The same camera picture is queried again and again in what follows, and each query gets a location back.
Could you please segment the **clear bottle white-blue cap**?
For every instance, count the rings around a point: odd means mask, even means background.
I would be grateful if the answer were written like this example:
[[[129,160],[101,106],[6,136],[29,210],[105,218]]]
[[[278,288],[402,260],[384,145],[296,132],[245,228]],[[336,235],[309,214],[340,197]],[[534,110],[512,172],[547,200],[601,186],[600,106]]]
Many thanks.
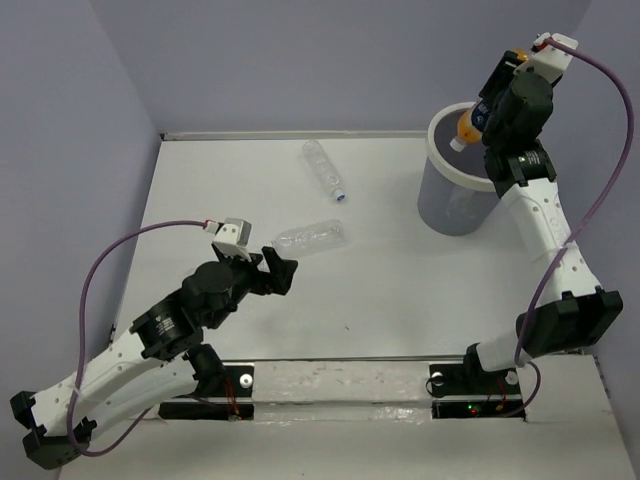
[[[340,248],[346,243],[343,223],[331,219],[284,230],[277,234],[268,246],[274,248],[283,259],[299,259]]]
[[[309,140],[302,146],[302,158],[319,182],[323,191],[335,202],[346,199],[342,178],[317,140]]]

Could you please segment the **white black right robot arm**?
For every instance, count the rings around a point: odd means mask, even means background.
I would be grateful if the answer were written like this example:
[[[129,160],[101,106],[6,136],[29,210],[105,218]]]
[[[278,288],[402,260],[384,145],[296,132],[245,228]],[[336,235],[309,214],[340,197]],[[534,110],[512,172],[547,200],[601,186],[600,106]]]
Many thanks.
[[[487,176],[540,277],[512,331],[467,348],[460,379],[473,392],[523,362],[596,344],[623,309],[619,292],[602,287],[579,249],[555,167],[539,140],[553,111],[553,89],[569,61],[551,47],[532,56],[505,51],[470,113],[482,134]]]

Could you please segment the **orange blue label bottle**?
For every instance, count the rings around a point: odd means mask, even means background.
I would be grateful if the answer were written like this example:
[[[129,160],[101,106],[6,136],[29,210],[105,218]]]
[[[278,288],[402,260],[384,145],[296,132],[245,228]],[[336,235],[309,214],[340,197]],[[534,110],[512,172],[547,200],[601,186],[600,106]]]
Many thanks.
[[[528,54],[524,50],[515,51],[523,54],[523,62],[527,59]],[[456,135],[450,141],[450,147],[454,151],[462,152],[468,145],[481,140],[491,114],[493,100],[482,100],[478,94],[478,100],[461,115],[457,122]]]

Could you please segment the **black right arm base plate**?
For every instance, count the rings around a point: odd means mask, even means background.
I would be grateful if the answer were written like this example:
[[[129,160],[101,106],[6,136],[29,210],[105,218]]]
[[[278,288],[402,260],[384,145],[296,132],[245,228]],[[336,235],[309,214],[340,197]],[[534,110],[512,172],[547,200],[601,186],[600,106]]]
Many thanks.
[[[516,417],[525,417],[513,369],[471,377],[461,363],[431,364],[425,390],[432,398],[431,414],[436,420],[498,418],[513,411]]]

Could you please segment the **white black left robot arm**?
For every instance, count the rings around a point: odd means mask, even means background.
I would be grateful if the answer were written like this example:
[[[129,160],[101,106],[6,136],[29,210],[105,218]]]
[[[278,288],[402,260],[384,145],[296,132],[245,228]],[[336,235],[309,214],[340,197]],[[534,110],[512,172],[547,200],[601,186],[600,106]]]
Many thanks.
[[[86,453],[113,424],[171,397],[229,393],[205,330],[219,328],[249,294],[286,295],[297,268],[268,246],[246,259],[219,254],[83,369],[46,390],[14,395],[14,418],[28,431],[22,440],[27,458],[54,470]]]

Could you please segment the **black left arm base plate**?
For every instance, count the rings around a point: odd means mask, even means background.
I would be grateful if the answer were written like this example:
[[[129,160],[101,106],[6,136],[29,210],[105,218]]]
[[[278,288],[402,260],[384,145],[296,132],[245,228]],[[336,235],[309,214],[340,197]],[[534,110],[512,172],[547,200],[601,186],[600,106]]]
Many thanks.
[[[254,369],[252,363],[226,363],[217,384],[163,401],[157,415],[163,420],[251,421]]]

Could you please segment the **white round bin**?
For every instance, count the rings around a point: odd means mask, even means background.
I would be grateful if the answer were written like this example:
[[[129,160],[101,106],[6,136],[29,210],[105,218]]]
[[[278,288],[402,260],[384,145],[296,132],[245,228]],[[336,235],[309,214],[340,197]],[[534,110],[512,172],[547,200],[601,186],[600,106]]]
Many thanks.
[[[484,168],[482,143],[471,143],[460,152],[450,146],[459,118],[471,106],[462,102],[440,110],[425,138],[426,162],[417,209],[427,226],[448,236],[475,232],[499,202]]]

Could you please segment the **right aluminium table rail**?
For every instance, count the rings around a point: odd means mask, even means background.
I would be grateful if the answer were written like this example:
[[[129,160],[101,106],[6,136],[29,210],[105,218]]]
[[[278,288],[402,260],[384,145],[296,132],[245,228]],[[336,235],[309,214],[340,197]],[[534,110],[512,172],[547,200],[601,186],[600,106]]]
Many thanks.
[[[550,184],[549,200],[551,209],[549,224],[556,244],[553,256],[561,255],[562,258],[556,263],[547,290],[549,299],[561,300],[563,297],[578,296],[581,293],[579,279],[581,253],[577,244],[569,240],[571,228],[562,208],[556,181]]]

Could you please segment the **aluminium table edge rail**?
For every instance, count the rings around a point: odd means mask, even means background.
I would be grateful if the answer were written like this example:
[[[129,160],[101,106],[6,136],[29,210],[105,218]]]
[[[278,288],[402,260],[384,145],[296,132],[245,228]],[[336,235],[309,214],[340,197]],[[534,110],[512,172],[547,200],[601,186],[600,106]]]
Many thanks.
[[[260,141],[310,139],[376,139],[425,138],[426,130],[294,130],[294,131],[228,131],[228,132],[164,132],[163,141]]]

